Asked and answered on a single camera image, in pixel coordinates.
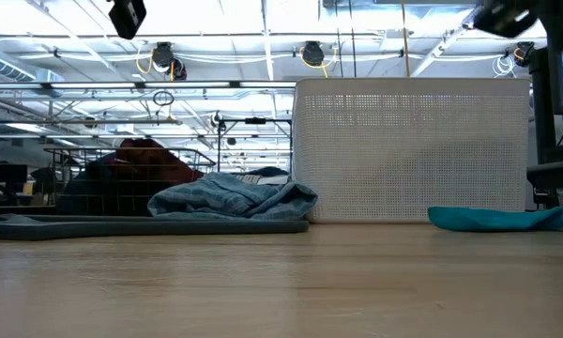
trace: red object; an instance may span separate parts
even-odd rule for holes
[[[154,140],[125,139],[111,163],[117,177],[167,181],[173,185],[192,183],[205,174],[191,169]]]

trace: table surface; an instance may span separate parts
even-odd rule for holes
[[[2,241],[0,337],[563,337],[563,232]]]

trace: ceiling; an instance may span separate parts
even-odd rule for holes
[[[189,81],[297,81],[325,76],[322,69],[309,68],[300,58],[300,48],[312,40],[319,41],[326,54],[329,77],[403,77],[406,25],[409,69],[417,76],[527,77],[527,69],[507,65],[501,67],[510,71],[501,71],[496,62],[518,40],[545,45],[542,26],[535,25],[516,40],[460,29],[476,4],[475,0],[406,1],[404,23],[400,1],[339,0],[336,11],[333,0],[149,0],[145,1],[148,15],[137,37],[128,41],[116,35],[108,18],[112,3],[105,0],[50,0],[43,5],[39,0],[0,0],[0,57],[30,74],[49,69],[65,82],[166,81],[167,77],[155,70],[147,74],[139,71],[136,59],[147,69],[152,48],[157,42],[168,41],[183,61]],[[12,81],[0,75],[0,83]],[[155,91],[144,94],[151,98]],[[208,89],[206,95],[202,89],[172,92],[175,103],[170,106],[171,116],[180,122],[173,126],[121,124],[89,130],[83,125],[67,125],[68,120],[89,115],[128,120],[130,124],[154,117],[159,107],[151,100],[125,98],[128,90],[69,90],[55,98],[32,90],[0,90],[2,108],[8,103],[28,109],[25,114],[6,109],[0,111],[5,114],[0,118],[45,119],[62,110],[57,131],[47,132],[118,134],[119,129],[179,134],[186,138],[160,141],[167,146],[198,148],[213,156],[212,142],[187,137],[211,133],[209,119],[214,113],[224,118],[291,118],[292,113],[291,88]],[[163,111],[165,116],[170,114],[168,108]],[[233,149],[289,147],[279,126],[238,125],[235,131],[280,136],[238,140],[235,146],[225,146],[237,156],[241,150]],[[0,132],[32,131],[4,125]],[[86,146],[95,141],[68,142]],[[284,166],[287,155],[267,155],[254,163],[264,162]],[[227,164],[235,169],[245,162]]]

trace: folded cloth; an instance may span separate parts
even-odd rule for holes
[[[257,185],[212,173],[158,192],[148,202],[148,210],[157,217],[295,221],[316,202],[317,194],[295,181],[283,186]]]
[[[536,212],[430,207],[428,217],[435,226],[453,231],[500,232],[563,229],[563,207]]]

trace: metal rack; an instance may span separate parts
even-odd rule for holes
[[[183,147],[45,150],[53,156],[49,203],[67,214],[144,216],[156,192],[192,182],[216,165],[200,151]]]
[[[246,137],[247,135],[233,135],[233,134],[229,134],[229,132],[238,124],[243,123],[246,125],[265,125],[267,123],[272,123],[276,126],[276,128],[283,134],[283,136],[287,137],[290,140],[290,146],[289,149],[276,149],[277,152],[289,152],[289,157],[290,157],[290,165],[289,165],[289,171],[292,172],[292,168],[293,168],[293,158],[294,158],[294,154],[293,154],[293,149],[294,149],[294,145],[293,145],[293,126],[292,126],[292,119],[278,119],[278,118],[262,118],[262,117],[253,117],[253,118],[244,118],[244,119],[221,119],[217,125],[217,171],[219,172],[221,170],[221,139],[223,138],[229,138],[229,137]],[[282,124],[287,123],[290,128],[289,131],[285,131],[282,127]],[[249,135],[250,138],[267,138],[267,135],[259,135],[259,134],[252,134]]]

